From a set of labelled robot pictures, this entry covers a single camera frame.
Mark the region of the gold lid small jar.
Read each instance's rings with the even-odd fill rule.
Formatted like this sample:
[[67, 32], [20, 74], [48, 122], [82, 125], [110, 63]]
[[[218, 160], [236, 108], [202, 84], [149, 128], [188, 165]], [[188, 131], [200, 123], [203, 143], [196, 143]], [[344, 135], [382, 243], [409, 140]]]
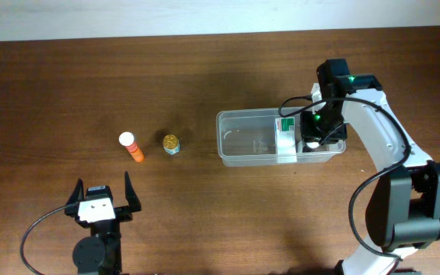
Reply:
[[173, 135], [168, 134], [163, 138], [163, 149], [171, 155], [174, 155], [180, 151], [180, 141]]

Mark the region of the white green medicine box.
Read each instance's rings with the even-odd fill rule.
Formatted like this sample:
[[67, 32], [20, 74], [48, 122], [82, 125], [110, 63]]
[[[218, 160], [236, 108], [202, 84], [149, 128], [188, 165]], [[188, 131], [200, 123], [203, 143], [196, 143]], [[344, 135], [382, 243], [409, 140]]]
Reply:
[[295, 118], [275, 119], [275, 142], [277, 163], [296, 162], [296, 126]]

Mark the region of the orange tablet tube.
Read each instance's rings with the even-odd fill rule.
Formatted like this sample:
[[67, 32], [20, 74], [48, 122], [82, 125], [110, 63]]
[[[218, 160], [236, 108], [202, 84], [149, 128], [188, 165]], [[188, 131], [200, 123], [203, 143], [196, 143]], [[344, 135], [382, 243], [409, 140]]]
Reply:
[[123, 132], [119, 135], [118, 141], [120, 145], [126, 148], [128, 153], [136, 162], [141, 162], [144, 160], [144, 154], [139, 148], [135, 136], [131, 132]]

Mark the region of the dark brown syrup bottle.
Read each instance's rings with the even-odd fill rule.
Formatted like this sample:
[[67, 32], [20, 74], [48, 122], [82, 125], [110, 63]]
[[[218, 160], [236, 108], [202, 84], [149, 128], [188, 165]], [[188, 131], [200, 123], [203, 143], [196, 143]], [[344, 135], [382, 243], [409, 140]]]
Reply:
[[302, 152], [309, 153], [317, 151], [320, 148], [320, 143], [317, 141], [305, 142], [302, 141]]

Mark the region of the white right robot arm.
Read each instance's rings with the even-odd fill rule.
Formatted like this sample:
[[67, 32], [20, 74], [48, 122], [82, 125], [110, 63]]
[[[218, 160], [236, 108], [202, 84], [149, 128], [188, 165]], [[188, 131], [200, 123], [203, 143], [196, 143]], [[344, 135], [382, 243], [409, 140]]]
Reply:
[[365, 211], [367, 237], [335, 266], [336, 274], [393, 274], [405, 257], [440, 241], [440, 163], [404, 130], [373, 74], [350, 73], [346, 60], [326, 60], [316, 70], [319, 87], [301, 111], [305, 148], [343, 141], [351, 126], [363, 142], [376, 174], [353, 193], [348, 206], [352, 231], [356, 198], [370, 183]]

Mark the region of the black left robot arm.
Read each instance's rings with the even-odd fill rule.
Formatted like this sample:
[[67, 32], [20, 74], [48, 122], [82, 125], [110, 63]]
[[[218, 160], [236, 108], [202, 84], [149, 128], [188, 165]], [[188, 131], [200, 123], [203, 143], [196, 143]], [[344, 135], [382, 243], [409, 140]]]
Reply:
[[90, 230], [90, 236], [81, 239], [73, 249], [73, 263], [78, 274], [122, 272], [120, 225], [132, 221], [133, 214], [141, 210], [129, 174], [125, 173], [124, 178], [126, 205], [113, 206], [109, 186], [85, 189], [82, 180], [77, 181], [66, 202], [65, 215]]

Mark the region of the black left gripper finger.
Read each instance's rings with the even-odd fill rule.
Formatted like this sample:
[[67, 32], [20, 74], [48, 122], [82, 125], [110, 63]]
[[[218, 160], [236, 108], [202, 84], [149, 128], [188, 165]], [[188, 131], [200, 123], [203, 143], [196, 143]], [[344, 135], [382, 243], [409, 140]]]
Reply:
[[125, 171], [125, 198], [131, 212], [141, 211], [141, 202], [134, 191], [128, 171]]
[[68, 208], [78, 206], [78, 204], [83, 200], [83, 198], [84, 198], [84, 186], [83, 186], [83, 181], [79, 178], [74, 187], [74, 190], [72, 191], [70, 197], [66, 202], [66, 206]]

